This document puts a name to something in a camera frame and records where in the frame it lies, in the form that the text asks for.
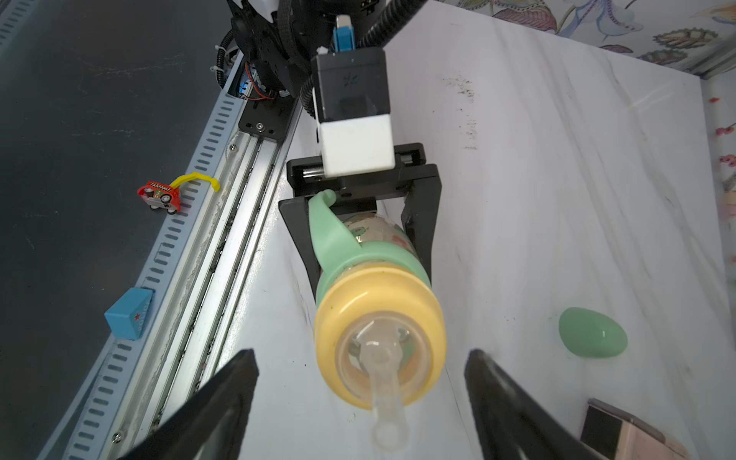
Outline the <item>clear printed baby bottle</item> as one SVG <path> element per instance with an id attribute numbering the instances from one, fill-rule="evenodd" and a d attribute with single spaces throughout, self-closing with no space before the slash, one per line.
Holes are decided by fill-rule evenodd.
<path id="1" fill-rule="evenodd" d="M 417 252 L 406 232 L 376 212 L 354 215 L 343 224 L 359 243 L 392 243 L 417 258 Z"/>

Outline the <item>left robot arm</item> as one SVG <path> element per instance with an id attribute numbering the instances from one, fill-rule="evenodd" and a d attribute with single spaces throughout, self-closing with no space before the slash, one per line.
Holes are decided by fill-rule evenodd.
<path id="1" fill-rule="evenodd" d="M 396 145 L 385 46 L 419 1 L 232 1 L 224 40 L 243 56 L 239 128 L 282 143 L 302 108 L 319 153 L 287 163 L 279 211 L 321 299 L 368 262 L 431 280 L 442 183 L 420 144 Z"/>

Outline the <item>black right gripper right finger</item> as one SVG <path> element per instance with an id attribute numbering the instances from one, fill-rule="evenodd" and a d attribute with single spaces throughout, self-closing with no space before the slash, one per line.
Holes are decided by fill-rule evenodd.
<path id="1" fill-rule="evenodd" d="M 595 459 L 496 362 L 480 349 L 469 353 L 464 377 L 485 459 Z"/>

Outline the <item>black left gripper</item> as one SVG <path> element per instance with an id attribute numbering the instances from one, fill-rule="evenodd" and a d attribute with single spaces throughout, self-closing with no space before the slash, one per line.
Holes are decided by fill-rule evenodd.
<path id="1" fill-rule="evenodd" d="M 301 257 L 314 298 L 322 269 L 312 247 L 309 204 L 305 197 L 322 191 L 335 192 L 339 201 L 404 197 L 404 233 L 424 269 L 431 270 L 442 183 L 438 167 L 427 162 L 422 144 L 396 146 L 394 166 L 389 169 L 342 176 L 329 176 L 320 156 L 293 159 L 287 161 L 287 182 L 295 198 L 281 200 L 278 209 Z"/>

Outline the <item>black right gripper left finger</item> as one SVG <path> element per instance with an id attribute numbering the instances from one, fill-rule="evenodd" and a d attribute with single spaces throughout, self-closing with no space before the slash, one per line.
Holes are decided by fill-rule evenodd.
<path id="1" fill-rule="evenodd" d="M 124 458 L 239 458 L 258 377 L 254 351 L 241 350 Z"/>

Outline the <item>yellow bottle collar with nipple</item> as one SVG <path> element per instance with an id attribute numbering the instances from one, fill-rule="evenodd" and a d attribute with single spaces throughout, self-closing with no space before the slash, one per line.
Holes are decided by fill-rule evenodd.
<path id="1" fill-rule="evenodd" d="M 398 266 L 359 264 L 324 294 L 314 338 L 325 383 L 372 412 L 380 449 L 401 450 L 410 437 L 406 407 L 431 391 L 447 357 L 444 316 L 431 288 Z"/>

